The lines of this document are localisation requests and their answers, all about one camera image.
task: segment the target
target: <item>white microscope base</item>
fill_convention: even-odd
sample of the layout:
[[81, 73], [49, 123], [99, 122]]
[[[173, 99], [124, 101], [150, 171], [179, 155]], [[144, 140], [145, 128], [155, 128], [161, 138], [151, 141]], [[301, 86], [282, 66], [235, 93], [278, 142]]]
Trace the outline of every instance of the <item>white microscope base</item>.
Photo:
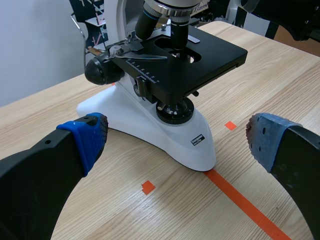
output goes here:
[[164, 150], [189, 169], [204, 172], [216, 164], [211, 130], [203, 115], [195, 109], [191, 120], [184, 124], [171, 125], [161, 121], [156, 104], [136, 96], [128, 75], [115, 86], [80, 103], [77, 113], [80, 117], [102, 113], [107, 116], [111, 129]]

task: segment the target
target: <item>microscope stage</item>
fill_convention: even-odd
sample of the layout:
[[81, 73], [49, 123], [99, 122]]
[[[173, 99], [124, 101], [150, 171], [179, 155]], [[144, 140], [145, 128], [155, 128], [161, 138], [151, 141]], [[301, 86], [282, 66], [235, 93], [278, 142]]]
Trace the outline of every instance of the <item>microscope stage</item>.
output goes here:
[[113, 62], [134, 79], [146, 80], [147, 90], [166, 105], [179, 102], [196, 90], [245, 63], [248, 52], [230, 42], [190, 26], [189, 35], [200, 40], [188, 41], [186, 55], [190, 63], [175, 57], [170, 38], [164, 34], [142, 41], [137, 54], [166, 56], [167, 60], [114, 58]]

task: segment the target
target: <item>orange tape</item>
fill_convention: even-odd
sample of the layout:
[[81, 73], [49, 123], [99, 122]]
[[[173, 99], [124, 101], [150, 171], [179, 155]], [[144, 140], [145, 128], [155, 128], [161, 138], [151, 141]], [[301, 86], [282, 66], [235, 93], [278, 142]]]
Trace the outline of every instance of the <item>orange tape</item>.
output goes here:
[[225, 195], [248, 215], [273, 240], [291, 240], [280, 228], [260, 212], [249, 200], [237, 191], [216, 170], [204, 173]]
[[155, 188], [156, 187], [149, 180], [142, 184], [142, 192], [144, 192], [145, 195], [151, 193]]
[[237, 125], [235, 125], [232, 121], [228, 121], [228, 122], [225, 124], [225, 126], [226, 126], [229, 130], [231, 130], [231, 131], [235, 130], [236, 127], [237, 127]]

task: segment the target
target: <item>wooden table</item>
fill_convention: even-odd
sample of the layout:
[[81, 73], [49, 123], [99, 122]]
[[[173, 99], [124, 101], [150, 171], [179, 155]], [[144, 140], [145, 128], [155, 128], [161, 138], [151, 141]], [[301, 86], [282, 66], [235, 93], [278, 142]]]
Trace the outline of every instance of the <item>wooden table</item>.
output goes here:
[[[312, 239], [293, 200], [252, 157], [245, 126], [253, 114], [269, 112], [320, 134], [320, 58], [223, 22], [201, 29], [248, 50], [245, 65], [191, 97], [211, 127], [215, 170], [290, 238]], [[77, 104], [107, 87], [81, 75], [1, 108], [0, 159], [76, 119]], [[235, 130], [225, 127], [229, 121]], [[156, 187], [149, 195], [142, 192], [146, 181]], [[270, 237], [203, 173], [110, 130], [101, 158], [69, 197], [52, 239]]]

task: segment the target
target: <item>blue rubber fingertip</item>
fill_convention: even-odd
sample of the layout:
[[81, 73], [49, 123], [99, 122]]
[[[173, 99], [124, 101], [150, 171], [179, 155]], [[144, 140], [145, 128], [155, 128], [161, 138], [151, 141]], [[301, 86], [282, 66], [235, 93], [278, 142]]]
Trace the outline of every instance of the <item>blue rubber fingertip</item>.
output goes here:
[[72, 132], [85, 177], [93, 168], [99, 152], [105, 146], [108, 133], [107, 117], [101, 113], [90, 113], [87, 114], [87, 116], [95, 116], [98, 118], [95, 126], [90, 126], [80, 121], [68, 121], [56, 127], [56, 129]]
[[270, 173], [285, 130], [301, 124], [289, 121], [270, 113], [258, 113], [252, 121], [251, 153], [254, 158]]

